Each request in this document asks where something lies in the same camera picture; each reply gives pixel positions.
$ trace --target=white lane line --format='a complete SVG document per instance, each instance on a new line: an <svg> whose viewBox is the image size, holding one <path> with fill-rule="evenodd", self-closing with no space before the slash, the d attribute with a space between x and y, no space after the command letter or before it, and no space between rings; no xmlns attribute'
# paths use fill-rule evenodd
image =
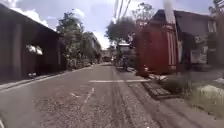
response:
<svg viewBox="0 0 224 128"><path fill-rule="evenodd" d="M70 93L71 96L75 96L77 98L79 98L80 96L76 95L75 93Z"/></svg>
<svg viewBox="0 0 224 128"><path fill-rule="evenodd" d="M88 99L91 97L91 95L94 93L95 89L92 88L92 90L88 93L86 99L84 100L84 103L87 103Z"/></svg>
<svg viewBox="0 0 224 128"><path fill-rule="evenodd" d="M4 124L3 124L1 119L0 119L0 128L5 128L5 126L4 126Z"/></svg>
<svg viewBox="0 0 224 128"><path fill-rule="evenodd" d="M151 80L91 80L91 83L123 83L123 82L150 82Z"/></svg>

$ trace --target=asphalt road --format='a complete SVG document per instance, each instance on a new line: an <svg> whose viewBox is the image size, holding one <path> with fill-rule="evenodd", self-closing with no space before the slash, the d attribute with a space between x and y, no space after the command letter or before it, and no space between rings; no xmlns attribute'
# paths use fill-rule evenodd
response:
<svg viewBox="0 0 224 128"><path fill-rule="evenodd" d="M110 65L61 74L0 91L0 120L5 128L213 127L208 120L195 122L197 116L186 113L196 111L176 100L166 106L184 111L171 112L142 83L147 81Z"/></svg>

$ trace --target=shipping container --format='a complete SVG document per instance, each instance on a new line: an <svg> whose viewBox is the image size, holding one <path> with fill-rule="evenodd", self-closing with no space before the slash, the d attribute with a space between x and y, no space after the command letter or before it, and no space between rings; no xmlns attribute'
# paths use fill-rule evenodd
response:
<svg viewBox="0 0 224 128"><path fill-rule="evenodd" d="M175 26L149 22L137 34L137 74L171 74L177 71L177 38Z"/></svg>

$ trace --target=green plant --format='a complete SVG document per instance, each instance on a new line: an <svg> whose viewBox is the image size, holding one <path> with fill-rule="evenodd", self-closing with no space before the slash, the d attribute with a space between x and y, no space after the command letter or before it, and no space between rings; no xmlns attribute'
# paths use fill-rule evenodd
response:
<svg viewBox="0 0 224 128"><path fill-rule="evenodd" d="M224 93L223 90L210 91L204 90L205 87L195 88L187 97L188 103L199 109L202 109L208 114L212 114L218 118L224 117Z"/></svg>

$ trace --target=sky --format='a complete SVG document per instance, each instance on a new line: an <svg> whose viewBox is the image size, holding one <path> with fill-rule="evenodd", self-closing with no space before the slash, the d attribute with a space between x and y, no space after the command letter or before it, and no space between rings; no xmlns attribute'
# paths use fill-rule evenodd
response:
<svg viewBox="0 0 224 128"><path fill-rule="evenodd" d="M213 5L213 0L171 1L176 10L201 14L209 14L208 7ZM132 0L127 15L131 15L141 2L151 4L155 10L163 8L163 0ZM73 11L82 21L85 31L92 31L104 49L110 44L104 35L113 19L115 0L0 0L0 3L53 30L65 12Z"/></svg>

